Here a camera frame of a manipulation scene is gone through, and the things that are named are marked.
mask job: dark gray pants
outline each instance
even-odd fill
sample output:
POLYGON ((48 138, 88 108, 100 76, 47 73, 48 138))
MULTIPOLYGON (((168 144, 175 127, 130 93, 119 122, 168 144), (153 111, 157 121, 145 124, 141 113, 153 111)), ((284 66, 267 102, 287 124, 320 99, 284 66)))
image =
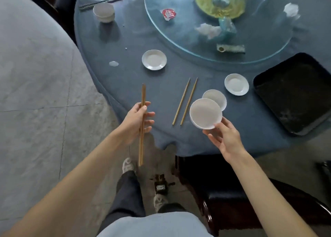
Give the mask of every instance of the dark gray pants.
MULTIPOLYGON (((186 211, 179 203, 166 204, 158 213, 184 212, 186 211)), ((146 212, 141 195, 140 184, 134 171, 122 174, 116 186, 116 196, 110 211, 101 223, 99 234, 114 221, 123 217, 145 217, 146 212)))

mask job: chopstick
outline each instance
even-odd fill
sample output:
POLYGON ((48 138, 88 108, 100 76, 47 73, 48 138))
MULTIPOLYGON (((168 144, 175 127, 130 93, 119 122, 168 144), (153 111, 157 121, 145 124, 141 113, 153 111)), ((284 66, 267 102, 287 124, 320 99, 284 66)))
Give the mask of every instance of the chopstick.
POLYGON ((197 81, 198 81, 198 78, 195 80, 195 83, 194 83, 194 85, 193 85, 193 89, 192 89, 192 91, 191 91, 190 98, 188 99, 188 102, 187 102, 187 105, 186 105, 186 108, 185 108, 185 111, 184 111, 184 115, 183 115, 182 121, 180 122, 180 125, 182 125, 183 122, 184 122, 184 119, 185 119, 185 115, 186 115, 186 113, 187 113, 188 106, 190 105, 190 102, 191 102, 191 99, 192 99, 192 96, 193 96, 193 92, 194 92, 194 90, 195 90, 195 86, 197 85, 197 81))
POLYGON ((103 2, 114 3, 117 1, 120 1, 120 0, 102 0, 102 1, 98 1, 96 3, 84 4, 84 5, 79 6, 78 8, 79 8, 79 10, 83 11, 85 9, 92 8, 92 7, 94 7, 94 5, 99 4, 99 3, 103 3, 103 2))
MULTIPOLYGON (((141 89, 141 105, 143 107, 146 101, 146 85, 143 84, 141 89)), ((145 116, 143 117, 143 121, 141 122, 140 127, 140 138, 139 138, 139 161, 138 166, 141 167, 144 162, 144 124, 145 124, 145 116)))
POLYGON ((187 91, 187 88, 188 88, 188 84, 190 83, 190 80, 191 78, 188 79, 188 82, 187 82, 187 85, 185 87, 185 90, 184 90, 184 93, 183 93, 183 96, 182 96, 182 99, 180 100, 180 103, 179 103, 179 106, 178 106, 178 109, 177 109, 177 112, 176 112, 176 115, 175 115, 175 118, 172 122, 172 125, 174 125, 176 123, 176 119, 177 119, 177 116, 178 116, 178 113, 179 113, 179 110, 180 110, 180 107, 182 106, 182 103, 183 103, 183 100, 184 100, 184 97, 185 97, 185 94, 186 94, 186 91, 187 91))

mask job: white dish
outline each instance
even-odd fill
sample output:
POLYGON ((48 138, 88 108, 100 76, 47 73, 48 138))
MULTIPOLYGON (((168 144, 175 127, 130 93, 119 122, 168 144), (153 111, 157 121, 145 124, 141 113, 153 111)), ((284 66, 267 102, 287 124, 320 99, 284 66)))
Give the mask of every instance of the white dish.
POLYGON ((150 70, 161 70, 167 64, 166 55, 159 50, 146 51, 141 60, 143 65, 150 70))
POLYGON ((215 128, 214 124, 221 122, 222 116, 221 108, 211 99, 198 99, 190 107, 191 122, 200 129, 215 128))
POLYGON ((115 19, 115 9, 110 3, 103 2, 93 7, 93 13, 102 23, 110 23, 115 19))
POLYGON ((215 101, 221 107, 221 111, 226 108, 226 97, 218 90, 208 90, 202 95, 202 98, 215 101))
POLYGON ((245 95, 249 90, 249 83, 245 77, 240 74, 230 74, 224 80, 225 88, 236 96, 245 95))

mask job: person's left hand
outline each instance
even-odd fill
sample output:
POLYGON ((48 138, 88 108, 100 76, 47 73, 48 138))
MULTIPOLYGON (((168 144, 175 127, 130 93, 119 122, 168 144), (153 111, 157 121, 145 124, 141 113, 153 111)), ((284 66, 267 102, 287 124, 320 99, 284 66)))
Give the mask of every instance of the person's left hand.
MULTIPOLYGON (((151 102, 146 101, 145 105, 140 108, 141 102, 136 103, 127 113, 122 124, 120 124, 116 129, 120 133, 126 145, 130 145, 139 135, 139 129, 141 127, 141 122, 143 118, 146 119, 147 117, 153 117, 155 115, 155 112, 147 112, 147 106, 149 106, 150 104, 151 102)), ((154 120, 145 120, 144 133, 150 132, 152 129, 151 126, 153 124, 154 120)))

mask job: red and white wrapper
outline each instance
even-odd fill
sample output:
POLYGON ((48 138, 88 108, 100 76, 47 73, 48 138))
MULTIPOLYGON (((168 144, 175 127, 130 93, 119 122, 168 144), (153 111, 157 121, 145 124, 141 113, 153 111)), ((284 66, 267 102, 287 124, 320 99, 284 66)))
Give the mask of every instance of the red and white wrapper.
POLYGON ((166 21, 176 17, 176 12, 173 9, 162 9, 161 13, 166 21))

